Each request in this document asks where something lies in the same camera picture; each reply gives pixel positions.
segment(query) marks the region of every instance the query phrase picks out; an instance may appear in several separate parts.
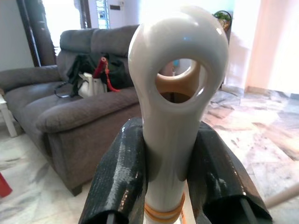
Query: beige wall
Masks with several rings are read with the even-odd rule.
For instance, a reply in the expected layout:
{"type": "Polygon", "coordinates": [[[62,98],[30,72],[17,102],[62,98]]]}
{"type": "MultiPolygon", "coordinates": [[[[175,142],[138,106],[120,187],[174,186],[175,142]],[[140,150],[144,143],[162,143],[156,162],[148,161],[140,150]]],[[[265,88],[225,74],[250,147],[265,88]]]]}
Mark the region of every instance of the beige wall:
{"type": "Polygon", "coordinates": [[[0,0],[0,71],[33,67],[16,0],[0,0]]]}
{"type": "Polygon", "coordinates": [[[261,0],[236,0],[225,84],[245,89],[261,0]]]}
{"type": "Polygon", "coordinates": [[[236,0],[225,84],[298,94],[298,12],[298,0],[236,0]]]}
{"type": "Polygon", "coordinates": [[[299,1],[262,2],[247,86],[299,93],[299,1]]]}

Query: window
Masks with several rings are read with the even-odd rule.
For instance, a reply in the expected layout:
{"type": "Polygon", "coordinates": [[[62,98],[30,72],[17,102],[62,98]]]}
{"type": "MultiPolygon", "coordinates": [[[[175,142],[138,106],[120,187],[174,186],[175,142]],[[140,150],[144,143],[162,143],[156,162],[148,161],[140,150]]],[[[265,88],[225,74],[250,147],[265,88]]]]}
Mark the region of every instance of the window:
{"type": "Polygon", "coordinates": [[[96,0],[100,29],[109,29],[107,0],[96,0]]]}

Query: sofa armrest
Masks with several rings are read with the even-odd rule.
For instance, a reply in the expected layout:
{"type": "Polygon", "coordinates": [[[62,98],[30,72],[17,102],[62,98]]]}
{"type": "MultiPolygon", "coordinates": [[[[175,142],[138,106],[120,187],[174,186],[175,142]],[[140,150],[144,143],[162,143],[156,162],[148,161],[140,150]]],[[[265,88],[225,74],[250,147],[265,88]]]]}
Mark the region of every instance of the sofa armrest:
{"type": "Polygon", "coordinates": [[[44,133],[66,131],[137,103],[134,87],[108,92],[54,106],[38,117],[36,126],[44,133]]]}
{"type": "Polygon", "coordinates": [[[13,69],[0,72],[0,88],[4,92],[38,83],[61,81],[57,65],[13,69]]]}

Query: red tassel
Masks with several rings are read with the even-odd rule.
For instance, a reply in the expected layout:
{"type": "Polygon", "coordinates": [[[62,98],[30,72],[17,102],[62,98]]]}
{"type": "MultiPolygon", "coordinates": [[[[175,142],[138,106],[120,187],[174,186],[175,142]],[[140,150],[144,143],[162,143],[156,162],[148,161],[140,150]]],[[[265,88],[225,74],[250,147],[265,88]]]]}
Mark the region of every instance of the red tassel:
{"type": "Polygon", "coordinates": [[[113,91],[113,92],[119,92],[120,90],[118,89],[115,89],[112,85],[111,85],[111,82],[110,82],[110,78],[109,78],[109,69],[106,68],[105,69],[105,73],[106,73],[106,77],[107,77],[107,87],[110,91],[113,91]]]}

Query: white plastic handle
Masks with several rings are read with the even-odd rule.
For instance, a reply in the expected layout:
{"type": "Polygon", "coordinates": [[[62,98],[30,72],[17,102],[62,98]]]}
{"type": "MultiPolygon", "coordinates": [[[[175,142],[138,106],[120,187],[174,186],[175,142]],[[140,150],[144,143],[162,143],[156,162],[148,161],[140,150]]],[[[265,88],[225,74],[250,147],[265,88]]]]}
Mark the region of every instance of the white plastic handle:
{"type": "Polygon", "coordinates": [[[225,32],[209,12],[199,7],[182,7],[179,12],[141,24],[133,36],[128,63],[139,97],[147,145],[146,203],[156,211],[168,212],[179,206],[199,122],[224,79],[227,60],[225,32]],[[164,65],[179,58],[194,61],[187,72],[178,77],[157,78],[164,65]],[[194,82],[185,80],[188,76],[198,78],[200,65],[205,67],[207,77],[202,87],[197,88],[198,82],[194,87],[194,82]],[[178,85],[180,79],[183,87],[172,88],[171,82],[178,85]],[[157,89],[159,80],[166,90],[172,88],[190,99],[180,104],[167,101],[157,89]]]}

